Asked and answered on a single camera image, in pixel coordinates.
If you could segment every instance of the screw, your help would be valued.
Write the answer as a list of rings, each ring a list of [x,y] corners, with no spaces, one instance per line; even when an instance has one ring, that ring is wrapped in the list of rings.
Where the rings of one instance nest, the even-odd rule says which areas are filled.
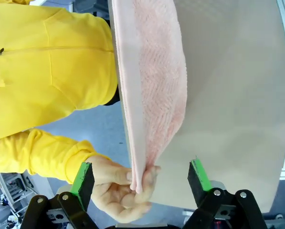
[[[221,192],[220,192],[219,190],[215,190],[215,191],[214,191],[214,195],[215,195],[215,196],[219,196],[220,194],[221,194]]]
[[[63,199],[63,200],[67,200],[67,199],[68,199],[68,196],[67,196],[67,195],[64,195],[64,196],[62,197],[62,199]]]
[[[245,193],[245,192],[241,192],[241,193],[240,193],[240,196],[241,196],[242,198],[246,198],[246,193]]]

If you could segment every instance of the pink cloth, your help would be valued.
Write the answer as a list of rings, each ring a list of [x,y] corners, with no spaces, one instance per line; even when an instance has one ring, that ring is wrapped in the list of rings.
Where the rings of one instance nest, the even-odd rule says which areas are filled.
[[[187,72],[173,0],[112,0],[132,190],[142,191],[185,115]]]

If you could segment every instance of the yellow jacket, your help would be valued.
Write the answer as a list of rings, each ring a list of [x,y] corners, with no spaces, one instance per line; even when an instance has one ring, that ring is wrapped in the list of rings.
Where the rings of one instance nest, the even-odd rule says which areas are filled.
[[[0,0],[0,172],[71,183],[91,144],[31,128],[111,100],[112,34],[101,18],[29,2]]]

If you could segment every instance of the pink towel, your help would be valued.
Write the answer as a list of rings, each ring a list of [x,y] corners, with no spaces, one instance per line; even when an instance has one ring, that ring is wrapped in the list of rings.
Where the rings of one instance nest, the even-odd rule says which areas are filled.
[[[132,190],[142,191],[185,115],[187,72],[173,0],[112,0]]]

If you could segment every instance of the table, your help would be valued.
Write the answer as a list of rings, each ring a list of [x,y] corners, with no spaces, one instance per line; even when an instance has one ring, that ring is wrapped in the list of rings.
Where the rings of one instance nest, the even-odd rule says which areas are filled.
[[[211,180],[231,193],[251,190],[268,212],[285,158],[285,32],[277,3],[175,4],[188,102],[183,126],[158,160],[162,172],[152,201],[196,208],[187,174],[198,156]]]

